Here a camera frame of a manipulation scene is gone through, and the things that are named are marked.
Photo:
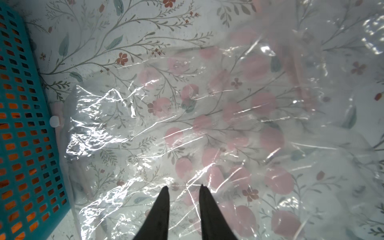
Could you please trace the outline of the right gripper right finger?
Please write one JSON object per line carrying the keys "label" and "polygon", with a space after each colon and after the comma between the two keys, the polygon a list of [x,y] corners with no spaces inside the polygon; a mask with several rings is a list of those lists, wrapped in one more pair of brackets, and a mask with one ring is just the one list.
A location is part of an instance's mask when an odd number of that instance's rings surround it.
{"label": "right gripper right finger", "polygon": [[200,187],[199,204],[203,240],[237,240],[209,188],[204,185]]}

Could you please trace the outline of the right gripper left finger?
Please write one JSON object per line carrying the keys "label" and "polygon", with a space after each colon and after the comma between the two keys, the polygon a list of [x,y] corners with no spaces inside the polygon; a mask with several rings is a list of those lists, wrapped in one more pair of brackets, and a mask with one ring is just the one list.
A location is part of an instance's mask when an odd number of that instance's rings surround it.
{"label": "right gripper left finger", "polygon": [[170,216],[169,188],[163,187],[134,240],[167,240]]}

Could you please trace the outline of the clear zip-top bag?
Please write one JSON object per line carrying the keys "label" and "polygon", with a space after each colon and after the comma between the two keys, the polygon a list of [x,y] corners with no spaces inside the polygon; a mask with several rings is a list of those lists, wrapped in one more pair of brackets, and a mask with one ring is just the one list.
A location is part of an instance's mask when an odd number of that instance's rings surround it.
{"label": "clear zip-top bag", "polygon": [[384,234],[384,162],[355,100],[381,55],[348,36],[242,26],[219,46],[76,85],[61,162],[81,240],[133,240],[165,195],[171,240],[197,240],[207,187],[240,240]]}

